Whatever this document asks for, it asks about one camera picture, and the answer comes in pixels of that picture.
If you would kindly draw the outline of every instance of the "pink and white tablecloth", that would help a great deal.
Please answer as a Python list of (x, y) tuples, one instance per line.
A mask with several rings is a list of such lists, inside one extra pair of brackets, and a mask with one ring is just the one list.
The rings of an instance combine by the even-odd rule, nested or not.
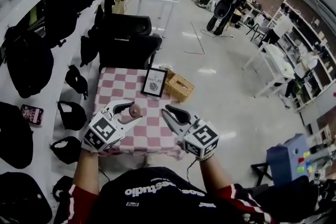
[[(182, 159), (184, 152), (176, 145), (176, 135), (164, 122), (161, 109), (167, 104), (178, 101), (166, 92), (161, 98), (141, 93), (147, 71), (124, 68), (103, 68), (98, 82), (95, 113), (114, 99), (127, 99), (138, 104), (143, 111), (142, 121), (126, 133), (126, 137), (102, 155), (129, 153), (146, 155), (148, 153), (166, 154)], [(124, 110), (116, 118), (127, 121), (131, 118), (128, 110)]]

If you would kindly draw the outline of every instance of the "black stand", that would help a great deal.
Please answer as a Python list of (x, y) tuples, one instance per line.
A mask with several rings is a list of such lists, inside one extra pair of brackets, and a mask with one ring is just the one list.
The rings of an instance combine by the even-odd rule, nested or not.
[(258, 164), (252, 164), (251, 168), (257, 173), (258, 175), (258, 181), (257, 181), (257, 185), (256, 187), (261, 185), (261, 181), (264, 178), (264, 176), (266, 176), (268, 179), (273, 180), (272, 177), (267, 173), (267, 169), (268, 169), (268, 163), (258, 163)]

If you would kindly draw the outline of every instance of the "glossy gray floor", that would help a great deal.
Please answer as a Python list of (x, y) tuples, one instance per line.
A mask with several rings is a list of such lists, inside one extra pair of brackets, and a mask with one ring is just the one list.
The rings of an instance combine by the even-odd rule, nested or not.
[[(127, 14), (135, 15), (138, 0), (130, 0)], [(153, 33), (162, 34), (170, 7), (158, 20), (161, 3), (143, 1), (141, 15), (151, 17)], [(286, 110), (277, 95), (255, 99), (254, 94), (265, 85), (268, 73), (252, 67), (243, 71), (256, 47), (245, 35), (248, 29), (229, 28), (224, 35), (209, 37), (201, 33), (212, 14), (191, 0), (175, 5), (166, 38), (155, 57), (155, 64), (170, 65), (174, 71), (195, 85), (192, 96), (183, 104), (191, 106), (204, 119), (211, 121), (220, 133), (216, 156), (233, 180), (245, 187), (256, 182), (250, 164), (264, 162), (266, 149), (305, 133), (300, 115)], [(153, 158), (158, 166), (166, 166), (186, 178), (192, 155), (175, 161), (164, 155)], [(114, 178), (127, 169), (141, 166), (139, 158), (118, 156), (102, 160), (102, 166)], [(190, 169), (192, 184), (204, 188), (198, 164)]]

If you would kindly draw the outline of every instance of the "white cloth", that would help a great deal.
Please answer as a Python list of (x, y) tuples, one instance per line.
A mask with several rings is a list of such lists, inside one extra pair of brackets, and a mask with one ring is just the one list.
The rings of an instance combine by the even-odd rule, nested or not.
[(292, 29), (293, 23), (290, 18), (286, 15), (282, 15), (280, 19), (277, 20), (277, 25), (273, 28), (273, 31), (281, 38), (287, 31)]
[(301, 60), (301, 62), (297, 64), (294, 71), (296, 75), (298, 75), (300, 78), (303, 78), (307, 73), (303, 66), (307, 66), (309, 70), (312, 70), (317, 65), (317, 63), (318, 63), (317, 55), (314, 55), (312, 52), (310, 52), (306, 54)]

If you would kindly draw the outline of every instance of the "red sleeve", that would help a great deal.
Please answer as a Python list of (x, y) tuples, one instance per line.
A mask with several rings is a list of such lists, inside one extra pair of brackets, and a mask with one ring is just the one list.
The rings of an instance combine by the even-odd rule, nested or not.
[(265, 213), (260, 205), (252, 199), (252, 196), (239, 184), (219, 189), (216, 196), (225, 199), (242, 212), (241, 214), (247, 223), (275, 224), (270, 214)]
[(67, 212), (64, 210), (62, 224), (83, 224), (90, 217), (92, 208), (98, 199), (98, 195), (83, 190), (76, 185), (69, 189), (69, 195), (66, 201)]

